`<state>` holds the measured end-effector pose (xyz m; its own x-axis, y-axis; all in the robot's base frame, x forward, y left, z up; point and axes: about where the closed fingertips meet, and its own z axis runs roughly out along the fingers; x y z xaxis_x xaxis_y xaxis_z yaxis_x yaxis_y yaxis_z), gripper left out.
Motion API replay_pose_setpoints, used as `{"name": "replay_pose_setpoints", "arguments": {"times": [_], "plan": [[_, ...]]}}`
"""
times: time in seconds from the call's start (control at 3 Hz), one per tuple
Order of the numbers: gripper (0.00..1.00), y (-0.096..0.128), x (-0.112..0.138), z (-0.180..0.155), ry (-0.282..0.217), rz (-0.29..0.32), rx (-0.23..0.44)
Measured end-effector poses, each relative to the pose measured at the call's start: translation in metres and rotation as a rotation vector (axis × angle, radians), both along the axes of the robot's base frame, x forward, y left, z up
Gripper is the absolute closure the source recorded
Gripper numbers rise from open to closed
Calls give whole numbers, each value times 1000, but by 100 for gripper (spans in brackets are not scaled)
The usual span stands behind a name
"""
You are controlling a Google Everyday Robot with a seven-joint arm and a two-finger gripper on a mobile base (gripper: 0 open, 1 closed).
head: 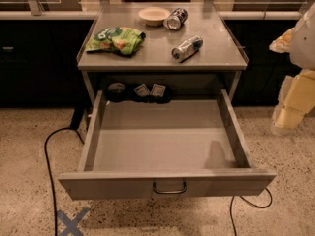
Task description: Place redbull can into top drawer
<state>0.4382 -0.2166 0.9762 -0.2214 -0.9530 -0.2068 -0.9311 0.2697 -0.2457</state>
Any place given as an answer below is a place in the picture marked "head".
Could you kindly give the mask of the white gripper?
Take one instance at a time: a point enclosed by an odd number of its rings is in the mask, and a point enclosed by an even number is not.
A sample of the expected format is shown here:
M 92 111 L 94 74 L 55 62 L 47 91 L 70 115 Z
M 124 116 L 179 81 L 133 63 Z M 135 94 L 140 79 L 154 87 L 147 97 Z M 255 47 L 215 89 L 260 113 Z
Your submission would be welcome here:
M 303 69 L 295 77 L 284 78 L 273 112 L 272 133 L 286 135 L 315 107 L 315 71 L 312 71 L 315 70 L 315 4 L 295 28 L 273 40 L 269 49 L 277 53 L 290 52 L 291 62 Z

